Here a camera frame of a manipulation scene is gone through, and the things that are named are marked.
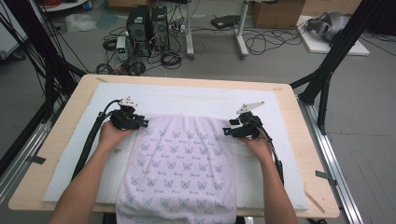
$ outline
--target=white towel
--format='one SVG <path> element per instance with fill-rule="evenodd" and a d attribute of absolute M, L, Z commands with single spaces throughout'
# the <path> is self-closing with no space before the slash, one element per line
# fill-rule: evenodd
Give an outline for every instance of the white towel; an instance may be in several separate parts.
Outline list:
<path fill-rule="evenodd" d="M 147 116 L 116 202 L 117 223 L 235 223 L 227 120 Z"/>

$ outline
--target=table leg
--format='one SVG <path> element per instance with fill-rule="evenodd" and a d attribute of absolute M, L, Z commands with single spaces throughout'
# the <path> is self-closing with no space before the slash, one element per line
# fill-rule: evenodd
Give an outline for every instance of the table leg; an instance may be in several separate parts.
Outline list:
<path fill-rule="evenodd" d="M 187 27 L 186 27 L 186 47 L 187 57 L 194 59 L 194 46 L 192 44 L 192 32 L 191 32 L 191 0 L 187 0 Z"/>
<path fill-rule="evenodd" d="M 239 48 L 241 49 L 241 59 L 248 56 L 248 49 L 245 44 L 244 37 L 242 37 L 242 32 L 244 31 L 245 19 L 248 14 L 248 0 L 245 0 L 242 5 L 241 20 L 239 22 L 239 28 L 235 30 L 236 40 L 238 42 Z"/>

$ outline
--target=wooden table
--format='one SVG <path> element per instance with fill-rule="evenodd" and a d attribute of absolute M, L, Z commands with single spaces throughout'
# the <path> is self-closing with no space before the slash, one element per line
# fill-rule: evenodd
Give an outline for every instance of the wooden table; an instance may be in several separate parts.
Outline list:
<path fill-rule="evenodd" d="M 43 164 L 32 163 L 11 200 L 14 210 L 51 211 L 55 203 L 42 202 L 53 172 L 73 131 L 101 82 L 133 83 L 163 86 L 224 88 L 234 90 L 273 91 L 285 122 L 295 160 L 301 174 L 309 209 L 297 211 L 298 217 L 338 217 L 339 209 L 328 180 L 317 177 L 323 172 L 318 153 L 305 124 L 302 112 L 291 87 L 287 84 L 221 81 L 165 77 L 116 77 L 86 75 L 58 118 L 37 156 L 47 159 Z M 98 203 L 94 212 L 115 212 L 114 204 Z M 262 209 L 237 209 L 238 216 L 264 216 Z"/>

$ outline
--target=plastic bag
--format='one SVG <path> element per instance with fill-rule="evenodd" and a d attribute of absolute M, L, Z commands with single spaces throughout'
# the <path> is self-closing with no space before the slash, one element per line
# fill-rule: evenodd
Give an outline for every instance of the plastic bag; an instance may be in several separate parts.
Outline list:
<path fill-rule="evenodd" d="M 73 14 L 65 18 L 67 32 L 74 33 L 78 31 L 91 31 L 96 29 L 95 22 L 92 17 L 83 14 Z"/>

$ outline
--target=right arm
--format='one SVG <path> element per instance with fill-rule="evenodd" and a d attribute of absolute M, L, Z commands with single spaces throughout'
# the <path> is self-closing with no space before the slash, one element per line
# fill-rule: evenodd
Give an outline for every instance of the right arm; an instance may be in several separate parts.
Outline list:
<path fill-rule="evenodd" d="M 257 157 L 262 167 L 264 181 L 264 213 L 266 224 L 298 223 L 288 194 L 282 185 L 276 166 L 272 159 L 271 148 L 266 139 L 240 139 Z"/>

